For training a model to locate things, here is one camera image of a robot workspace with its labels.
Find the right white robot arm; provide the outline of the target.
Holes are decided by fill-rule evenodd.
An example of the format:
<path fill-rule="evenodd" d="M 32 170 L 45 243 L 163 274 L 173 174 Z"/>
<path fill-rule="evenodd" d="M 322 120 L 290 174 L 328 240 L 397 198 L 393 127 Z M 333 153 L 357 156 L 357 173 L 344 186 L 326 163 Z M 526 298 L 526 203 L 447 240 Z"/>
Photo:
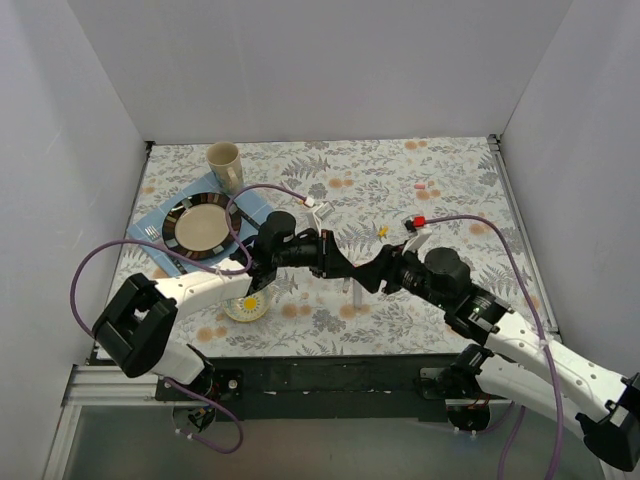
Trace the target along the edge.
<path fill-rule="evenodd" d="M 352 276 L 371 292 L 405 289 L 442 309 L 456 333 L 501 354 L 550 383 L 578 408 L 584 443 L 609 465 L 630 472 L 639 463 L 639 377 L 603 368 L 551 338 L 509 304 L 474 284 L 469 266 L 450 248 L 414 252 L 385 247 Z"/>

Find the grey orange highlighter pen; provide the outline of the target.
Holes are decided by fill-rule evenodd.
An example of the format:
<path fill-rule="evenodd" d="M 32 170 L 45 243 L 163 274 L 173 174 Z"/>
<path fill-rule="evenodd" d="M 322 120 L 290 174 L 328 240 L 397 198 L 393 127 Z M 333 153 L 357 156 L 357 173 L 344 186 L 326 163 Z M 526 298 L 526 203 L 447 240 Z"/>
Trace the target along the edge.
<path fill-rule="evenodd" d="M 352 304 L 356 310 L 359 310 L 362 307 L 362 299 L 363 299 L 363 288 L 356 281 L 352 281 Z"/>

